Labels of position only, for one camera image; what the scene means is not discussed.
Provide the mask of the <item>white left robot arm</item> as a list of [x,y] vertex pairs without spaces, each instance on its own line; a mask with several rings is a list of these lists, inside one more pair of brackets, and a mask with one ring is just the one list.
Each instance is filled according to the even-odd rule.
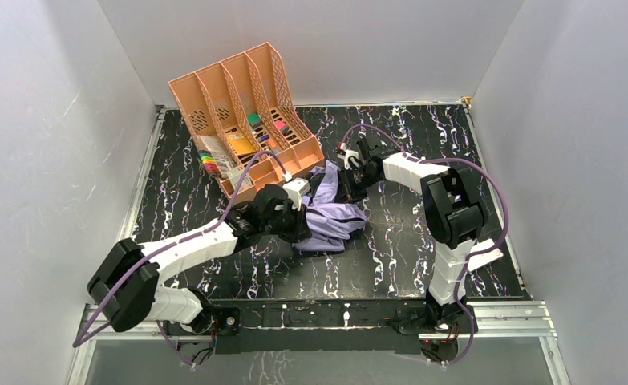
[[87,284],[87,292],[116,332],[142,322],[177,322],[202,334],[222,325],[227,312],[198,290],[172,288],[166,281],[197,265],[240,253],[263,237],[297,243],[308,237],[303,197],[308,181],[267,184],[252,201],[241,202],[222,217],[179,236],[138,244],[118,241]]

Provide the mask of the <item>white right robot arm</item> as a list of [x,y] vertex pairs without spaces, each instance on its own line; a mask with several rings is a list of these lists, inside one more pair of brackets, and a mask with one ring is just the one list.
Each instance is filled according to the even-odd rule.
[[468,255],[488,222],[469,168],[449,168],[421,160],[383,144],[362,138],[358,149],[340,143],[337,157],[339,196],[359,201],[367,189],[382,181],[394,182],[419,193],[427,228],[435,242],[434,273],[425,291],[425,309],[418,319],[436,326],[457,320],[465,295],[463,280]]

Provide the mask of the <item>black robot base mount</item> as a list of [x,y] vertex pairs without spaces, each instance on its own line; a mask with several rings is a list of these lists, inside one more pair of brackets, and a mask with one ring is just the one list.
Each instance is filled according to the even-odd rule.
[[423,298],[360,300],[215,300],[199,326],[162,324],[199,363],[258,351],[390,351],[454,359],[479,330],[474,309],[440,308]]

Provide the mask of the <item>lavender folding umbrella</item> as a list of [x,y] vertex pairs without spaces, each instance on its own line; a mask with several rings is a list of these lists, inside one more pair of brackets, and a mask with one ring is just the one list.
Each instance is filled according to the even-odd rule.
[[363,229],[367,215],[355,203],[338,203],[339,167],[327,161],[311,169],[310,193],[303,197],[310,235],[293,244],[303,253],[341,253],[351,235]]

